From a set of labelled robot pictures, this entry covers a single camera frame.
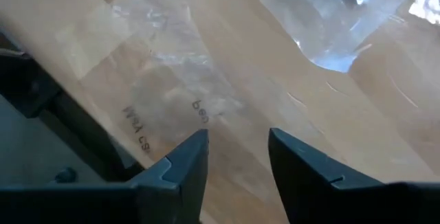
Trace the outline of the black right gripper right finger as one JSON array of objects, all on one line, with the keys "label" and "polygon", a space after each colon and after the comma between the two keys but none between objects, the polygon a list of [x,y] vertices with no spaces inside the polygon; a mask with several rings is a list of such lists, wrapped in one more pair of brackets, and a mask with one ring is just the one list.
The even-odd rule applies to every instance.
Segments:
[{"label": "black right gripper right finger", "polygon": [[279,128],[271,128],[272,174],[290,223],[438,223],[439,183],[383,183]]}]

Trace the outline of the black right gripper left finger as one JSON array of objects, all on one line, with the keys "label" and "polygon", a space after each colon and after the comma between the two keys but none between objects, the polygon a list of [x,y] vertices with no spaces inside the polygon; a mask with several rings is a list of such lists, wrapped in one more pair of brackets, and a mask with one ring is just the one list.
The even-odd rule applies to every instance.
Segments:
[{"label": "black right gripper left finger", "polygon": [[199,129],[126,182],[1,189],[2,223],[198,223],[208,176]]}]

